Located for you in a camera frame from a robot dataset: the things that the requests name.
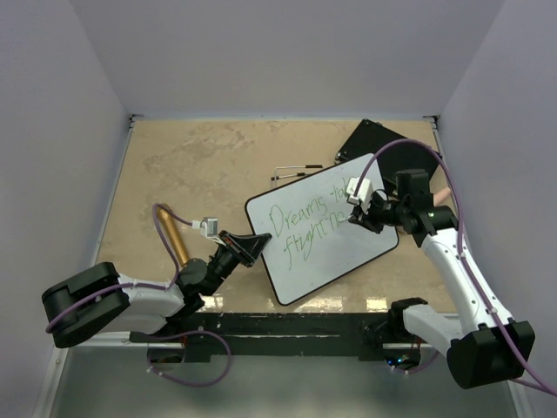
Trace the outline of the white whiteboard black frame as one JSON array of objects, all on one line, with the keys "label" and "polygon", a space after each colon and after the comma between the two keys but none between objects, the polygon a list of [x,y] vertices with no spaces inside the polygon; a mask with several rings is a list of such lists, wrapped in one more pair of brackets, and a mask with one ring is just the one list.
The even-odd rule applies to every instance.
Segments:
[{"label": "white whiteboard black frame", "polygon": [[372,156],[355,158],[248,199],[245,212],[256,234],[270,233],[262,259],[278,303],[287,306],[392,251],[395,228],[380,234],[340,223],[352,213],[345,189],[364,173],[372,186],[383,186]]}]

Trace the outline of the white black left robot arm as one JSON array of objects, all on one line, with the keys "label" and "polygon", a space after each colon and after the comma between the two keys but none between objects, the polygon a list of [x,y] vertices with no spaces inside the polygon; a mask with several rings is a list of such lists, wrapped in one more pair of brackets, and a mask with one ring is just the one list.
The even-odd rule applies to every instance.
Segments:
[{"label": "white black left robot arm", "polygon": [[42,294],[46,332],[58,348],[75,347],[97,334],[134,332],[174,340],[180,321],[205,305],[239,266],[251,267],[272,240],[270,233],[222,231],[217,251],[205,262],[189,260],[168,284],[141,281],[101,262]]}]

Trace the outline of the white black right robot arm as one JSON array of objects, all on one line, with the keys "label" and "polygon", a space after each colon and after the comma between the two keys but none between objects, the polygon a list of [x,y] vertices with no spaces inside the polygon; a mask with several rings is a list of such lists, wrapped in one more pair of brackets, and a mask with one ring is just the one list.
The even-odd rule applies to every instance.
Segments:
[{"label": "white black right robot arm", "polygon": [[427,172],[403,170],[396,178],[394,199],[374,190],[369,179],[350,179],[346,197],[353,210],[348,221],[374,233],[397,226],[411,235],[444,280],[459,320],[451,322],[414,297],[393,302],[376,334],[428,343],[446,358],[452,377],[464,389],[519,379],[534,345],[531,325],[515,320],[495,296],[462,242],[453,210],[434,204]]}]

